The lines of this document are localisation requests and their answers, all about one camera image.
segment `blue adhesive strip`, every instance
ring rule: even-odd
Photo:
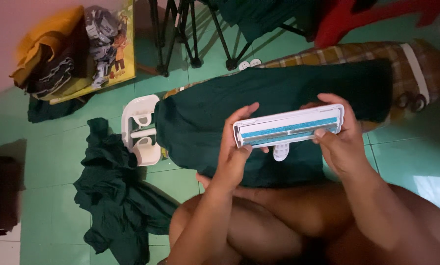
[[[307,127],[312,127],[312,126],[325,125],[328,123],[335,123],[337,121],[338,121],[337,117],[327,118],[327,119],[317,120],[317,121],[312,121],[312,122],[298,123],[298,124],[287,125],[287,126],[282,126],[282,127],[272,128],[272,129],[265,129],[265,130],[260,130],[260,131],[256,131],[256,132],[246,132],[246,133],[242,133],[241,137],[246,138],[246,137],[252,137],[252,136],[261,136],[261,135],[265,135],[265,134],[279,133],[279,132],[288,131],[288,130],[302,129],[302,128],[307,128]]]
[[[276,138],[266,138],[266,139],[261,139],[261,140],[256,140],[256,141],[251,141],[251,142],[244,142],[243,145],[258,145],[258,144],[263,144],[263,143],[269,143],[269,142],[277,142],[277,141],[282,141],[282,140],[289,140],[289,139],[294,139],[294,138],[300,138],[300,137],[305,137],[305,136],[311,136],[315,133],[315,130],[309,131],[309,132],[300,132],[300,133],[295,133],[295,134],[290,134],[287,136],[281,136],[281,137],[276,137]]]

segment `fingernail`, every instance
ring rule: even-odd
[[[316,129],[315,130],[315,136],[317,136],[318,138],[322,138],[325,133],[326,133],[326,131],[324,129]]]
[[[245,148],[248,152],[252,151],[252,146],[251,145],[243,145],[243,148]]]

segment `dark green fabric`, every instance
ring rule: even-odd
[[[49,101],[38,100],[30,96],[28,101],[27,118],[31,123],[39,123],[46,120],[54,120],[73,114],[85,104],[77,99],[71,99],[55,105]]]
[[[135,155],[120,134],[108,135],[107,120],[95,118],[87,124],[84,170],[74,183],[74,201],[92,214],[84,241],[96,254],[110,249],[121,265],[144,265],[150,259],[148,232],[169,234],[177,205],[138,181]]]
[[[218,6],[223,20],[238,25],[247,42],[271,32],[296,16],[298,28],[316,29],[319,0],[211,0]]]
[[[253,117],[297,110],[318,93],[347,99],[359,120],[382,122],[390,110],[392,70],[386,59],[329,66],[247,68],[238,74],[200,83],[156,104],[156,141],[172,161],[212,177],[225,119],[258,101]],[[323,179],[319,146],[311,141],[290,144],[285,160],[254,149],[241,185],[283,187]]]

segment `plaid fabric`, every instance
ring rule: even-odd
[[[255,67],[275,68],[297,65],[330,65],[379,58],[389,59],[392,63],[393,101],[395,104],[391,108],[387,120],[384,123],[361,122],[363,132],[368,132],[392,121],[407,118],[409,115],[411,115],[411,112],[397,107],[396,105],[398,104],[398,99],[404,93],[409,93],[413,96],[419,94],[418,84],[414,78],[405,52],[401,48],[400,44],[401,42],[379,41],[338,44],[324,49],[311,48],[301,51],[297,54],[292,54],[257,65]],[[438,81],[440,80],[440,51],[436,50],[433,46],[423,40],[415,40],[415,42],[411,44],[411,47],[413,48],[426,80],[429,91],[428,104],[433,103],[438,98],[438,94],[440,93],[440,81]],[[234,75],[237,73],[239,73],[239,71],[223,76]],[[208,80],[209,79],[170,90],[163,96],[163,99]]]

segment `hand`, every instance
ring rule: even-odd
[[[328,104],[344,106],[344,122],[340,133],[334,134],[328,130],[318,129],[315,131],[316,138],[312,140],[320,144],[323,157],[329,167],[340,178],[373,170],[365,157],[362,131],[351,105],[345,99],[331,93],[318,94],[318,99]]]
[[[217,171],[209,187],[220,187],[227,191],[233,191],[236,186],[240,184],[243,179],[244,165],[251,154],[252,146],[245,145],[241,148],[236,147],[235,136],[233,135],[233,124],[239,120],[249,118],[258,108],[258,102],[244,106],[231,114],[225,121],[220,144],[220,154],[218,155]],[[264,153],[269,152],[267,147],[262,147],[261,149]]]

